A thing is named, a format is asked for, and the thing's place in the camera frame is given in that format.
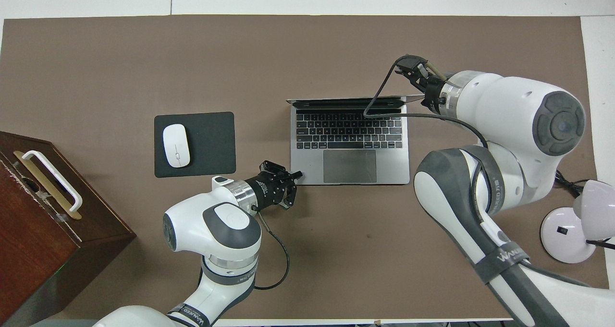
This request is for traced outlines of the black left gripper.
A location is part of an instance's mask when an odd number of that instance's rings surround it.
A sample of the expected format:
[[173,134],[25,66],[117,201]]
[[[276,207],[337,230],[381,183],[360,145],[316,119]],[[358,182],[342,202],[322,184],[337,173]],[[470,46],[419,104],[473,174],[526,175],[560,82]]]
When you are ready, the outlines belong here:
[[288,172],[285,167],[268,160],[263,161],[259,169],[257,176],[246,180],[256,198],[250,210],[258,212],[273,205],[288,210],[294,206],[297,186],[290,181],[298,180],[303,173]]

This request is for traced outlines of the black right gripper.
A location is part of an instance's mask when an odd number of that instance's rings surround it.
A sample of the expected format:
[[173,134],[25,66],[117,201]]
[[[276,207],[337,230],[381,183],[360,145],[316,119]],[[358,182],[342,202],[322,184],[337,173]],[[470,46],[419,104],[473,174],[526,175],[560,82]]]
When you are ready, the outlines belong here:
[[409,74],[409,82],[419,91],[424,91],[421,105],[432,113],[441,115],[440,106],[446,103],[446,97],[441,97],[444,80],[429,73],[426,64],[428,60],[413,54],[405,54],[395,62],[395,71],[399,74]]

